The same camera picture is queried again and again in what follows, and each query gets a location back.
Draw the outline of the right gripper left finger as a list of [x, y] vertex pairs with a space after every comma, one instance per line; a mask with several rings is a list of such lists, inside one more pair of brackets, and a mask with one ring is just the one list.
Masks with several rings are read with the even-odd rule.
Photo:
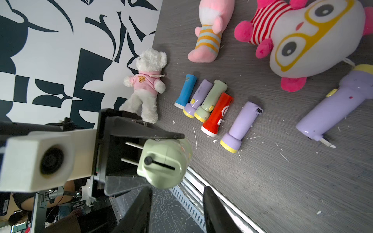
[[153, 191], [143, 188], [126, 215], [111, 233], [148, 233], [150, 225]]

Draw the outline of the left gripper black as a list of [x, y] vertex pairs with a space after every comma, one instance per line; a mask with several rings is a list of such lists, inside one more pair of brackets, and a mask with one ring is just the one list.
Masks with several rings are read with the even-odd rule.
[[119, 197], [134, 189], [152, 186], [145, 178], [136, 175], [135, 165], [121, 161], [122, 158], [132, 161], [139, 158], [137, 149], [125, 144], [130, 138], [184, 139], [185, 135], [143, 122], [133, 113], [102, 109], [97, 124], [91, 197]]

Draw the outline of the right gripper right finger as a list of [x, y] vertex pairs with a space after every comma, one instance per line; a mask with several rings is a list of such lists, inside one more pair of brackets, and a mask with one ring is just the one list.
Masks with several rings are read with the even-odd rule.
[[218, 196], [209, 186], [204, 188], [203, 206], [207, 233], [241, 233]]

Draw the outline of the light green flashlight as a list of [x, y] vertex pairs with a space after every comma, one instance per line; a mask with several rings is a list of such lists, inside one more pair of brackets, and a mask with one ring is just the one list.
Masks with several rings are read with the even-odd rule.
[[170, 189], [183, 180], [192, 159], [192, 147], [187, 139], [148, 139], [139, 145], [126, 142], [140, 149], [138, 162], [122, 158], [121, 161], [137, 166], [137, 175], [145, 178], [158, 189]]
[[207, 121], [220, 96], [227, 90], [227, 88], [228, 85], [226, 83], [220, 80], [215, 80], [212, 89], [209, 91], [202, 105], [197, 108], [194, 116], [202, 123]]

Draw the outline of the purple flashlight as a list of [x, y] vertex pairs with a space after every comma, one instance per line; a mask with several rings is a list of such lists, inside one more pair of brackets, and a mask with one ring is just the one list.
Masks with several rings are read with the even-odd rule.
[[220, 140], [223, 148], [231, 153], [237, 153], [242, 145], [242, 139], [250, 130], [257, 116], [263, 113], [263, 109], [252, 102], [247, 102], [236, 117], [228, 133]]
[[373, 98], [373, 66], [358, 65], [330, 91], [325, 99], [303, 117], [296, 129], [306, 137], [335, 148], [323, 134], [343, 120], [364, 101]]
[[213, 87], [213, 83], [204, 79], [194, 93], [191, 101], [184, 107], [183, 113], [189, 118], [195, 118], [195, 112], [200, 107]]

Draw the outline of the blue flashlight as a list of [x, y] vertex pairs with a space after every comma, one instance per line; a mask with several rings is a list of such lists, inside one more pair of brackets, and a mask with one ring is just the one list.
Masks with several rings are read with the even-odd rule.
[[182, 88], [182, 91], [178, 97], [178, 99], [175, 101], [174, 106], [184, 109], [186, 104], [189, 103], [189, 98], [191, 96], [191, 93], [194, 89], [194, 86], [196, 84], [197, 77], [192, 74], [187, 74], [186, 79]]

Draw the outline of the red flashlight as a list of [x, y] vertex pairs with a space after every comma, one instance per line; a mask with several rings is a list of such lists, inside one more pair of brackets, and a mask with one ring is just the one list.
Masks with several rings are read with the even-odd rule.
[[219, 126], [227, 113], [234, 98], [226, 93], [222, 93], [210, 117], [203, 123], [201, 130], [209, 137], [218, 134]]

